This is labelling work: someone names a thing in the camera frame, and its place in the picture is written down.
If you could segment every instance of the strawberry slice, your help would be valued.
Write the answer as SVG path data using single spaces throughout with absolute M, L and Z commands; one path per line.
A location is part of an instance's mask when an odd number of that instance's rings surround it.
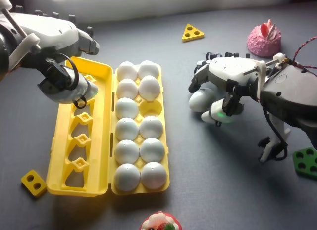
M 163 224 L 159 225 L 157 230 L 175 230 L 175 227 L 173 224 L 163 223 Z
M 262 36 L 263 36 L 263 37 L 267 37 L 267 36 L 268 36 L 268 27 L 267 27 L 266 24 L 263 23 L 263 24 L 261 25 L 260 30 L 261 30 L 261 33 L 262 33 Z

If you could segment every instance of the white curtain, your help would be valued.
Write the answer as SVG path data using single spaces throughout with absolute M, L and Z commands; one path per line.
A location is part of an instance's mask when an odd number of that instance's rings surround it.
M 102 22 L 198 11 L 286 4 L 290 0 L 26 0 L 26 10 L 76 15 L 78 22 Z

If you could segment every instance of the yellow egg carton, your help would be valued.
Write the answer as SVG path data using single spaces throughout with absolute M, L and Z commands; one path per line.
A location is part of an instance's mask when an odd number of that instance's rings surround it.
M 163 134 L 160 141 L 164 144 L 165 155 L 160 163 L 166 169 L 167 181 L 163 187 L 156 190 L 149 190 L 140 183 L 132 192 L 121 192 L 113 184 L 115 170 L 119 167 L 114 158 L 114 150 L 119 142 L 115 136 L 115 125 L 118 122 L 114 112 L 114 106 L 118 100 L 116 74 L 113 74 L 112 68 L 106 64 L 79 57 L 73 57 L 72 60 L 78 71 L 86 79 L 95 83 L 99 91 L 93 99 L 87 102 L 89 109 L 86 112 L 77 110 L 73 104 L 59 105 L 46 180 L 48 192 L 59 195 L 94 197 L 104 194 L 108 190 L 109 184 L 111 190 L 118 195 L 166 190 L 169 186 L 168 147 L 160 66 L 156 64 L 159 68 L 158 82 L 161 92 L 153 102 L 147 102 L 139 95 L 134 99 L 140 110 L 134 120 L 140 124 L 144 117 L 154 115 L 162 122 Z M 135 82 L 139 84 L 140 79 L 138 78 Z M 87 128 L 87 134 L 75 134 L 78 127 Z M 140 146 L 143 140 L 138 135 L 134 141 Z M 81 155 L 71 159 L 71 156 L 74 156 L 73 153 L 78 150 L 81 151 L 81 153 L 78 152 Z M 139 157 L 134 165 L 141 171 L 145 162 Z

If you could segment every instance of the gray table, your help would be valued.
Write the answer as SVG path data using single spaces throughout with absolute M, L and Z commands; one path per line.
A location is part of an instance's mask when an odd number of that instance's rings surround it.
M 271 135 L 261 108 L 248 104 L 244 122 L 220 129 L 200 121 L 188 107 L 187 87 L 207 51 L 247 52 L 254 26 L 271 18 L 282 30 L 282 51 L 293 56 L 316 36 L 317 3 L 276 8 L 215 11 L 93 25 L 101 50 L 87 58 L 116 68 L 129 60 L 162 66 L 170 187 L 160 194 L 95 198 L 45 194 L 34 200 L 20 186 L 30 169 L 46 176 L 58 105 L 36 84 L 37 71 L 20 69 L 0 84 L 0 229 L 135 230 L 158 210 L 173 213 L 185 230 L 315 229 L 317 182 L 298 177 L 291 155 L 260 165 L 259 139 Z M 186 23 L 206 37 L 182 43 Z M 302 64 L 317 65 L 316 43 L 299 54 Z M 289 152 L 310 146 L 299 129 Z

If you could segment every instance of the egg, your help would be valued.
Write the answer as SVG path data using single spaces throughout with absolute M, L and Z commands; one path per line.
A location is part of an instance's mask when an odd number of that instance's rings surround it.
M 214 91 L 209 88 L 201 88 L 189 99 L 189 107 L 192 111 L 205 112 L 216 100 Z
M 137 144 L 131 140 L 120 141 L 114 150 L 114 157 L 120 164 L 135 163 L 140 155 Z
M 119 82 L 117 86 L 117 97 L 119 99 L 123 97 L 127 97 L 133 100 L 134 98 L 137 97 L 137 95 L 138 95 L 138 86 L 133 80 L 129 78 L 125 78 Z
M 140 134 L 143 138 L 159 138 L 163 134 L 163 124 L 155 116 L 147 116 L 140 124 Z
M 149 162 L 141 171 L 141 182 L 148 189 L 161 188 L 167 180 L 164 166 L 158 162 Z
M 147 75 L 140 81 L 139 94 L 145 100 L 154 101 L 159 93 L 160 86 L 155 77 Z
M 134 190 L 140 183 L 140 172 L 138 168 L 132 164 L 122 164 L 115 170 L 114 185 L 124 192 Z
M 115 135 L 119 140 L 134 140 L 139 135 L 139 127 L 131 118 L 122 118 L 115 127 Z
M 137 77 L 138 72 L 133 63 L 125 61 L 119 65 L 117 69 L 117 79 L 119 82 L 125 78 L 135 81 Z
M 115 114 L 119 119 L 131 118 L 134 119 L 139 114 L 139 107 L 134 100 L 130 98 L 121 98 L 117 101 L 115 107 Z
M 140 155 L 146 162 L 159 162 L 163 159 L 164 154 L 164 145 L 156 138 L 148 138 L 141 144 Z
M 152 61 L 145 60 L 140 64 L 138 74 L 140 79 L 143 79 L 147 75 L 158 78 L 159 68 Z

